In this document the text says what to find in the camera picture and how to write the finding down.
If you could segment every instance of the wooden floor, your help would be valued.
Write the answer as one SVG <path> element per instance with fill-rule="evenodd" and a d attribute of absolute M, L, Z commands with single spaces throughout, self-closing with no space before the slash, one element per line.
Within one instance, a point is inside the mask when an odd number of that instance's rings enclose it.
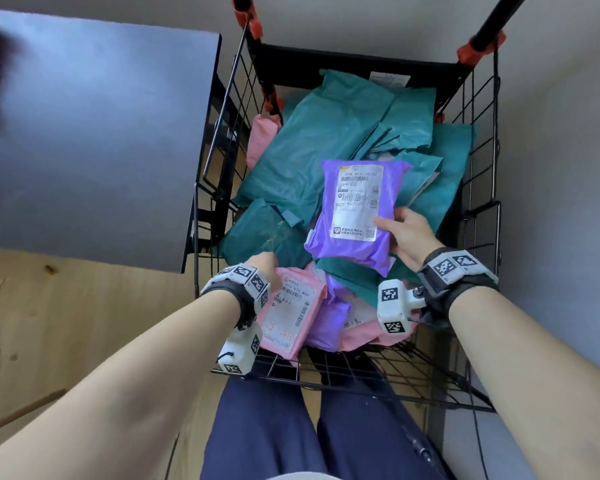
<path fill-rule="evenodd" d="M 193 270 L 192 257 L 184 274 L 172 274 L 0 250 L 0 417 L 51 391 L 71 388 L 193 300 Z M 204 266 L 200 281 L 209 276 Z M 170 479 L 199 478 L 225 382 L 216 374 L 206 378 L 182 427 Z M 306 390 L 304 395 L 316 422 L 320 393 Z M 408 409 L 423 425 L 426 409 L 414 404 Z M 40 412 L 1 428 L 0 443 Z M 164 461 L 151 478 L 164 478 L 170 448 L 165 445 Z"/>

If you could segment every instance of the navy pants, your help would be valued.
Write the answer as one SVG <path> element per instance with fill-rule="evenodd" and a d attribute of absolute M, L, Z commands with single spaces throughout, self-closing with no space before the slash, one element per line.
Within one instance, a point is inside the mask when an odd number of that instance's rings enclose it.
<path fill-rule="evenodd" d="M 325 371 L 313 352 L 314 365 Z M 357 361 L 355 370 L 366 372 L 356 373 L 355 383 L 352 376 L 330 376 L 332 385 L 393 393 L 377 380 L 380 372 L 366 355 L 349 360 Z M 269 368 L 265 361 L 256 363 L 252 374 L 266 375 Z M 270 375 L 284 377 L 289 370 L 279 367 Z M 326 383 L 325 374 L 322 380 Z M 323 390 L 316 433 L 299 386 L 230 377 L 205 449 L 201 480 L 265 480 L 292 472 L 343 480 L 447 478 L 428 439 L 397 399 Z"/>

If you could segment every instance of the gray panel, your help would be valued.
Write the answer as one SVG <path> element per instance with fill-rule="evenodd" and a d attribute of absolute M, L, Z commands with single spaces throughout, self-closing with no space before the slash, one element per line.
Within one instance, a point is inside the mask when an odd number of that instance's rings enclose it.
<path fill-rule="evenodd" d="M 181 272 L 220 35 L 0 11 L 0 247 Z"/>

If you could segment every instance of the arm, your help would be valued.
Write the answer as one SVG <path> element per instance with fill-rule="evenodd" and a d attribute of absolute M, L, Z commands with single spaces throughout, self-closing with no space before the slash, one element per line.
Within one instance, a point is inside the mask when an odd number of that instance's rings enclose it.
<path fill-rule="evenodd" d="M 424 217 L 378 219 L 417 271 L 442 247 Z M 491 400 L 538 478 L 600 479 L 600 369 L 495 290 L 453 302 L 449 320 Z"/>
<path fill-rule="evenodd" d="M 280 288 L 272 253 L 248 264 Z M 120 349 L 0 446 L 0 479 L 142 478 L 178 432 L 200 382 L 238 322 L 214 290 Z"/>

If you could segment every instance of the black metal frame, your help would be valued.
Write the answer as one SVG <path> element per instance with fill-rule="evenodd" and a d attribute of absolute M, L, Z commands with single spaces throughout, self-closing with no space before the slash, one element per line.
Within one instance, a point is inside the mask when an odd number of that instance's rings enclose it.
<path fill-rule="evenodd" d="M 248 3 L 247 0 L 233 1 L 236 7 L 244 11 L 247 11 L 251 5 L 251 0 L 248 0 Z M 508 21 L 522 1 L 524 0 L 501 0 L 480 31 L 471 40 L 472 48 L 478 51 L 485 50 L 496 39 L 504 23 Z M 490 265 L 497 273 L 500 265 L 501 218 L 501 203 L 496 199 L 497 163 L 500 154 L 498 140 L 500 77 L 497 49 L 493 54 L 492 76 L 476 90 L 473 67 L 461 63 L 403 61 L 267 45 L 253 39 L 247 23 L 242 31 L 238 51 L 232 63 L 227 90 L 224 90 L 219 79 L 214 80 L 212 104 L 219 113 L 219 117 L 215 124 L 208 127 L 207 131 L 210 147 L 207 161 L 201 172 L 201 181 L 198 183 L 200 192 L 196 191 L 190 246 L 194 253 L 196 296 L 200 291 L 200 258 L 209 258 L 211 274 L 219 271 L 220 257 L 216 254 L 214 247 L 224 236 L 229 216 L 235 218 L 239 211 L 231 201 L 231 194 L 235 189 L 236 179 L 242 180 L 246 174 L 246 167 L 243 172 L 239 171 L 238 166 L 240 158 L 244 157 L 246 153 L 251 116 L 261 112 L 264 104 L 264 97 L 256 88 L 260 85 L 263 92 L 269 95 L 272 94 L 275 85 L 312 89 L 322 83 L 319 71 L 323 68 L 350 72 L 364 78 L 368 78 L 371 71 L 410 75 L 408 83 L 410 87 L 436 87 L 438 93 L 436 110 L 439 114 L 450 108 L 454 96 L 461 98 L 461 110 L 453 122 L 460 120 L 477 127 L 482 123 L 483 116 L 488 114 L 489 110 L 492 112 L 493 128 L 490 135 L 485 141 L 473 145 L 467 175 L 458 189 L 456 199 L 438 234 L 444 243 L 451 246 L 461 246 L 474 252 L 493 250 L 490 253 L 493 262 L 485 262 L 485 264 Z M 239 88 L 236 83 L 236 74 L 239 70 L 244 72 L 243 88 Z M 484 106 L 481 106 L 479 99 L 482 97 L 481 95 L 487 94 L 489 89 L 491 89 L 492 97 Z M 215 161 L 214 153 L 216 151 L 223 156 L 222 168 L 219 181 L 212 182 L 209 170 Z M 478 168 L 477 163 L 474 164 L 474 162 L 477 161 L 478 155 L 486 152 L 490 153 L 490 163 L 485 165 L 485 168 Z M 479 178 L 483 177 L 491 177 L 490 195 L 487 201 L 476 202 L 474 185 Z M 201 195 L 207 196 L 208 209 L 200 208 Z M 495 209 L 496 212 L 495 238 L 493 242 L 478 243 L 476 231 L 478 218 L 492 209 Z M 473 231 L 472 242 L 467 240 L 467 234 L 471 234 L 471 231 Z M 416 337 L 417 332 L 412 339 L 394 347 L 367 346 L 356 353 L 366 353 L 371 357 L 376 365 L 384 371 L 384 380 L 395 389 L 409 389 L 408 394 L 398 391 L 397 396 L 403 401 L 449 409 L 464 408 L 495 412 L 488 397 L 471 387 L 464 376 L 450 371 L 446 365 L 436 363 L 419 350 L 415 345 Z M 269 373 L 259 379 L 292 382 L 296 385 L 316 389 L 337 388 L 337 380 L 332 383 L 330 378 L 336 379 L 338 375 L 343 374 L 355 378 L 359 372 L 350 366 L 349 357 L 350 355 L 347 354 L 341 355 L 340 366 L 328 367 L 326 375 L 322 374 L 323 380 L 321 381 L 304 379 L 305 373 L 315 372 L 316 369 L 312 361 L 306 360 L 303 356 L 301 356 L 297 368 L 288 363 L 282 364 L 284 367 L 293 367 L 293 377 L 284 379 Z M 273 364 L 279 366 L 282 359 L 279 360 L 279 363 L 276 362 L 277 360 L 275 359 Z M 259 355 L 257 361 L 271 362 L 271 359 L 268 355 Z M 427 388 L 428 393 L 424 394 L 424 389 Z M 368 389 L 365 388 L 348 389 L 348 391 L 369 394 L 366 392 Z"/>

